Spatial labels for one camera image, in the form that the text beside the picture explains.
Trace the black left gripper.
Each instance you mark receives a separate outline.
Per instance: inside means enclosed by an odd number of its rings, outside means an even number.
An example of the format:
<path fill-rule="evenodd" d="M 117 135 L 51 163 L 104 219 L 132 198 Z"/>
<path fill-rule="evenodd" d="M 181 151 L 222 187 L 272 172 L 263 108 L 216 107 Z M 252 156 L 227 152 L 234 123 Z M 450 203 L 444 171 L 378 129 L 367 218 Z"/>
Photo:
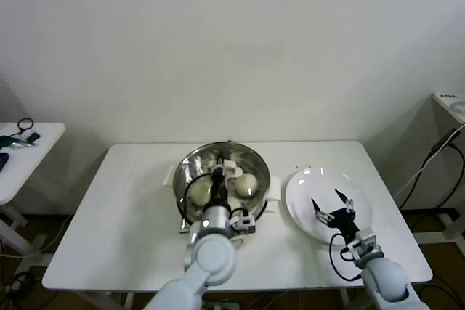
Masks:
<path fill-rule="evenodd" d="M 217 158 L 217 166 L 212 171 L 213 185 L 211 188 L 211 204 L 229 208 L 228 191 L 225 184 L 224 158 Z"/>

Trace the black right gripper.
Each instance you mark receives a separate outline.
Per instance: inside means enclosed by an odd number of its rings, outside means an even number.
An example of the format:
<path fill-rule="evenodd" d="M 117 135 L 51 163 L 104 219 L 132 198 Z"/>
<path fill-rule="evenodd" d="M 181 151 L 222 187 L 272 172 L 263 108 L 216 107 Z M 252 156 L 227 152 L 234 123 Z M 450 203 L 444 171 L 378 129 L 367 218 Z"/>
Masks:
<path fill-rule="evenodd" d="M 357 232 L 360 231 L 355 223 L 354 200 L 349 199 L 343 192 L 335 189 L 336 194 L 341 199 L 345 208 L 326 213 L 322 211 L 316 201 L 312 198 L 312 206 L 315 212 L 315 218 L 330 229 L 337 229 L 342 234 L 345 242 L 352 242 L 356 238 Z"/>

